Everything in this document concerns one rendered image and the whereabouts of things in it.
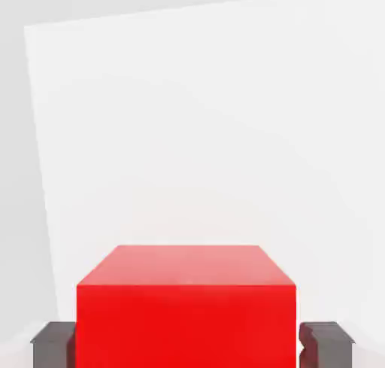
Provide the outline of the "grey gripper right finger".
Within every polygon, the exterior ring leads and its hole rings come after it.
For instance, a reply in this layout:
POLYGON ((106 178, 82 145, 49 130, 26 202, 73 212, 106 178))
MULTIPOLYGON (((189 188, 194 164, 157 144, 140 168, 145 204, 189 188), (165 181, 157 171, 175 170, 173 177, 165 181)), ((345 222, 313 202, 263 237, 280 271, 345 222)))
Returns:
POLYGON ((353 368, 353 338, 335 321, 302 322, 299 368, 353 368))

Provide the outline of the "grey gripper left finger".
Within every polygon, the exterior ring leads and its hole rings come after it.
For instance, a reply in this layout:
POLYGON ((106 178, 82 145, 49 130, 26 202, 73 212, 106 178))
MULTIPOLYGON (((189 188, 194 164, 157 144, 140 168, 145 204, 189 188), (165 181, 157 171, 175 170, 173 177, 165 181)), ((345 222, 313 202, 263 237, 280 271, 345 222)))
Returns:
POLYGON ((48 322, 30 341, 32 368, 76 368, 75 341, 75 322, 48 322))

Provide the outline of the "small red cube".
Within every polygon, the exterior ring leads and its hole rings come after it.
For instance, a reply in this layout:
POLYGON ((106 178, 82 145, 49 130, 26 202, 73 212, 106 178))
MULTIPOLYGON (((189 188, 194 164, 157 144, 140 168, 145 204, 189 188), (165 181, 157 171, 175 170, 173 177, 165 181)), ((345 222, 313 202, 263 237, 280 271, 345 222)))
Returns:
POLYGON ((76 368, 296 368, 296 325, 257 245, 121 245, 77 284, 76 368))

